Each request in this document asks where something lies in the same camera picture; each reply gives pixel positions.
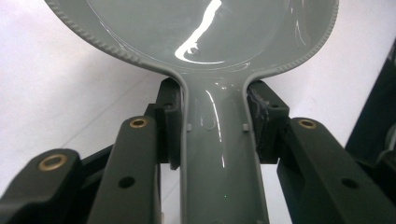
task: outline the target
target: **gray plastic spoon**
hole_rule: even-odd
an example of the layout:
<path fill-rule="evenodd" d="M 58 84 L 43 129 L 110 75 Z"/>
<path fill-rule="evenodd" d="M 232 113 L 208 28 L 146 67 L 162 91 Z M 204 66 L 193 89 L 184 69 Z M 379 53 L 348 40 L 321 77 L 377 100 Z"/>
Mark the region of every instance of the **gray plastic spoon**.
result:
<path fill-rule="evenodd" d="M 268 223 L 246 89 L 312 57 L 338 0 L 46 0 L 76 34 L 184 91 L 183 223 Z"/>

